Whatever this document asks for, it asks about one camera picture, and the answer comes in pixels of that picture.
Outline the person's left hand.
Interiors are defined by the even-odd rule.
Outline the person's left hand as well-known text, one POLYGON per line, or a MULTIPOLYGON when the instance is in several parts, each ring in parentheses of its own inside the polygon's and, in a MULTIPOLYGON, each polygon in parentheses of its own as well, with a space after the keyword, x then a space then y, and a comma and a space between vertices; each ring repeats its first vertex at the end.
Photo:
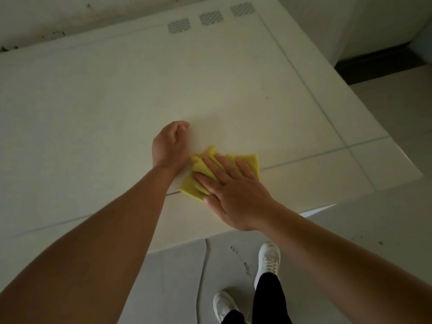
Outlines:
POLYGON ((169 169, 177 175, 189 163, 190 155, 189 139, 186 145, 176 145, 169 136, 169 124, 153 140, 153 168, 169 169))

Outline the person's right hand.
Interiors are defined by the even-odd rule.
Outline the person's right hand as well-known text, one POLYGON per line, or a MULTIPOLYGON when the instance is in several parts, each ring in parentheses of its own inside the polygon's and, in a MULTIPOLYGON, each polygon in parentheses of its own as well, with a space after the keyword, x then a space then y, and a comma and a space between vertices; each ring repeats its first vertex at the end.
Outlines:
POLYGON ((224 215, 218 216, 225 224, 241 231, 260 230, 265 225, 280 223, 289 210, 275 201, 261 182, 236 180, 235 168, 219 153, 216 160, 233 178, 228 184, 220 184, 209 177, 194 173, 195 178, 220 200, 224 215))

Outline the yellow cleaning cloth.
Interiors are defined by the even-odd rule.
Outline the yellow cleaning cloth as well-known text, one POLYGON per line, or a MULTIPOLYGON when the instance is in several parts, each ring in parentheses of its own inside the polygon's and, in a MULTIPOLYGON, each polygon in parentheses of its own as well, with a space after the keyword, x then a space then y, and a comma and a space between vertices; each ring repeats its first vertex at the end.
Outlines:
MULTIPOLYGON (((216 160, 215 154, 218 152, 217 148, 214 146, 209 146, 206 150, 204 150, 200 154, 193 154, 191 156, 192 161, 192 169, 191 173, 186 176, 179 186, 179 190, 186 195, 198 199, 200 201, 207 195, 210 195, 210 192, 204 187, 194 176, 194 173, 200 173, 212 180, 218 181, 213 172, 208 168, 208 166, 202 160, 203 157, 208 157, 212 159, 214 163, 216 163, 222 170, 225 170, 224 167, 216 160)), ((249 166, 254 176, 261 180, 260 174, 260 164, 259 158, 256 154, 248 154, 248 155, 230 155, 226 154, 225 158, 229 161, 235 168, 239 169, 236 160, 243 159, 243 161, 249 166)))

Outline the person's right forearm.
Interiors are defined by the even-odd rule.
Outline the person's right forearm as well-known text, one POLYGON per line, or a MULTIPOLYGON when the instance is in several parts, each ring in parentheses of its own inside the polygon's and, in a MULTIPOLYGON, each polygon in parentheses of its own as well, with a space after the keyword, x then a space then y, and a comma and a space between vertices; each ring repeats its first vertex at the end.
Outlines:
POLYGON ((432 324, 432 286, 277 202, 257 227, 353 324, 432 324))

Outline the person's left forearm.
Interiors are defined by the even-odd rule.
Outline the person's left forearm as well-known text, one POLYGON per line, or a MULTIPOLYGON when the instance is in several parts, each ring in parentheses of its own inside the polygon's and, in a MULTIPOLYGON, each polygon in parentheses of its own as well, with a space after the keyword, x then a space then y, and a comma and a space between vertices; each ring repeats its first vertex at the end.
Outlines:
POLYGON ((0 324, 116 324, 179 171, 154 166, 31 261, 0 293, 0 324))

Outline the person's right white sneaker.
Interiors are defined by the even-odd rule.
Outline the person's right white sneaker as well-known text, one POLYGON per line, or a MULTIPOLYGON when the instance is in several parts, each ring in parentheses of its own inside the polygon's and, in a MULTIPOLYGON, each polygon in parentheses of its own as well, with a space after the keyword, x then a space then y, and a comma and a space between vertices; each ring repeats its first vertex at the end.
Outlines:
POLYGON ((254 280, 255 290, 263 274, 272 273, 279 278, 280 261, 279 247, 272 241, 264 242, 258 253, 258 269, 254 280))

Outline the person's white sneaker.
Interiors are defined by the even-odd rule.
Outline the person's white sneaker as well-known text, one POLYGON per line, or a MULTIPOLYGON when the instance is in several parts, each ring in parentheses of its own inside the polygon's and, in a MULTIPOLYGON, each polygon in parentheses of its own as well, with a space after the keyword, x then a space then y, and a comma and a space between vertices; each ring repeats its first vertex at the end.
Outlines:
POLYGON ((258 253, 258 269, 254 280, 255 290, 263 274, 272 273, 279 278, 280 261, 279 247, 272 241, 264 242, 258 253))
POLYGON ((251 324, 226 291, 221 290, 214 296, 213 310, 219 324, 251 324))

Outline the person's left white sneaker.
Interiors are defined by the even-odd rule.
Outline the person's left white sneaker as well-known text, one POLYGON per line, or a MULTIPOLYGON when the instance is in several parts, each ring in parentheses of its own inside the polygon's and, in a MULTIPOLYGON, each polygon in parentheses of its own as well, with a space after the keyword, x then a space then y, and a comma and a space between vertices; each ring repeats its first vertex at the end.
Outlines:
POLYGON ((219 324, 251 324, 226 291, 221 290, 214 296, 213 310, 219 324))

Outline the black trousers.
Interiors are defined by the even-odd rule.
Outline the black trousers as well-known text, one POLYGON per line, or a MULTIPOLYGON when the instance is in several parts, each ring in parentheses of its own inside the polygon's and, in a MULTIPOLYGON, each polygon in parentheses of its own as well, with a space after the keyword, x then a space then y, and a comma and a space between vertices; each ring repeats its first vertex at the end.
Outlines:
POLYGON ((261 276, 255 290, 251 324, 293 324, 278 277, 272 273, 261 276))

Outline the white cabinet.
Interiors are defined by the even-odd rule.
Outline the white cabinet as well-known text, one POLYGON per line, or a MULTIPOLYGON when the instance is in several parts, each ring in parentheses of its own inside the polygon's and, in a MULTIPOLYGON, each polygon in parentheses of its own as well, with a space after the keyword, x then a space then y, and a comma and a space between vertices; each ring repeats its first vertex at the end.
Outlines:
POLYGON ((408 43, 432 0, 279 0, 330 64, 408 43))

